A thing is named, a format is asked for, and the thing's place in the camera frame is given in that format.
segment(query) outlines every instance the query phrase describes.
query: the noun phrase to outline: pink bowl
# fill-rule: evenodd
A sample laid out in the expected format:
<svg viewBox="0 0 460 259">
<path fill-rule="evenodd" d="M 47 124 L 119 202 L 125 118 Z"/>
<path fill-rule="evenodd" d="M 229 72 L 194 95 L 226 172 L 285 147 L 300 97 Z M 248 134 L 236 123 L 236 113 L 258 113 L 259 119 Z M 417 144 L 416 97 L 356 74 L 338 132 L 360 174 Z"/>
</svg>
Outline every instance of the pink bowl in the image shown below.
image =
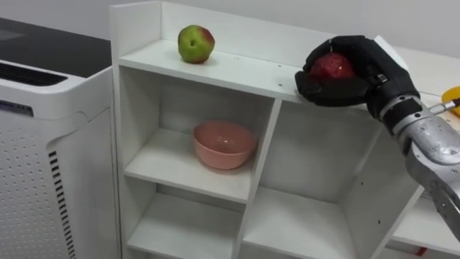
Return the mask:
<svg viewBox="0 0 460 259">
<path fill-rule="evenodd" d="M 249 130 L 225 121 L 204 122 L 195 128 L 193 135 L 200 160 L 221 170 L 239 167 L 256 147 L 256 140 Z"/>
</svg>

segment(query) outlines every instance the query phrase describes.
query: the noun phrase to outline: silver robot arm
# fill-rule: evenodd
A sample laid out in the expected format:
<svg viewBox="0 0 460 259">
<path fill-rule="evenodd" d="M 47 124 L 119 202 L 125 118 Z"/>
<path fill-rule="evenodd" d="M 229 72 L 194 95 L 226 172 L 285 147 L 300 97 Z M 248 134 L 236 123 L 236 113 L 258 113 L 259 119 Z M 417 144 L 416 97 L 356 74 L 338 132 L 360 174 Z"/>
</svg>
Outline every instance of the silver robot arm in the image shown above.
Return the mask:
<svg viewBox="0 0 460 259">
<path fill-rule="evenodd" d="M 408 99 L 423 107 L 392 131 L 406 158 L 408 173 L 431 195 L 438 213 L 460 241 L 460 134 L 436 116 L 459 104 L 451 101 L 428 108 L 417 97 L 401 97 L 390 102 L 381 116 Z"/>
</svg>

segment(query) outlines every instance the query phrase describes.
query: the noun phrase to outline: white wall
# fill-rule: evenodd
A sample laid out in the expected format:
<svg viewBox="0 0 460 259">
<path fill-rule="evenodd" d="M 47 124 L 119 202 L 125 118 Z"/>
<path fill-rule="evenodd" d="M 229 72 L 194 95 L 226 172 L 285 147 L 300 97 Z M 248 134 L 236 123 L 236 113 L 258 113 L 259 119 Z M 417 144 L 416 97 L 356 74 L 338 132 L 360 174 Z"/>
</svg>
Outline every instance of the white wall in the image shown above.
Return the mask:
<svg viewBox="0 0 460 259">
<path fill-rule="evenodd" d="M 109 38 L 108 6 L 136 1 L 0 0 L 0 17 Z M 459 0 L 168 1 L 460 57 Z"/>
</svg>

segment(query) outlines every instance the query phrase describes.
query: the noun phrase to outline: white air purifier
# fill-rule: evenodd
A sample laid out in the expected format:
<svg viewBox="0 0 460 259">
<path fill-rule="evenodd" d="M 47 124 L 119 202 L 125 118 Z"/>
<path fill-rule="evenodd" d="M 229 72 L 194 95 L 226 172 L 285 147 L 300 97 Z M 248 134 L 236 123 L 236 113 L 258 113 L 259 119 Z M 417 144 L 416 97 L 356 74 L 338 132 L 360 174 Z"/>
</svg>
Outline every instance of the white air purifier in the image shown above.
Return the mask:
<svg viewBox="0 0 460 259">
<path fill-rule="evenodd" d="M 110 43 L 0 19 L 0 258 L 119 256 Z"/>
</svg>

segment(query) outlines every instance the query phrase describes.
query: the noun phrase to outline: red object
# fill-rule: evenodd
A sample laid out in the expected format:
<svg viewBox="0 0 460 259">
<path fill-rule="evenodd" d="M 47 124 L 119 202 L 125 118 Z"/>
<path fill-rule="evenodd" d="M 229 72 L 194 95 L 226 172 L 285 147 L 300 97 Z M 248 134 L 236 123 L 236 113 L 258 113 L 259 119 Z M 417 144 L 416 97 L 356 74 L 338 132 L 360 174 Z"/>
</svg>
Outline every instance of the red object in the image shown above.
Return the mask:
<svg viewBox="0 0 460 259">
<path fill-rule="evenodd" d="M 319 81 L 354 76 L 350 61 L 338 53 L 328 53 L 313 64 L 310 74 Z"/>
<path fill-rule="evenodd" d="M 420 247 L 418 253 L 416 254 L 417 256 L 423 256 L 425 255 L 426 251 L 428 250 L 428 248 L 426 247 Z"/>
</svg>

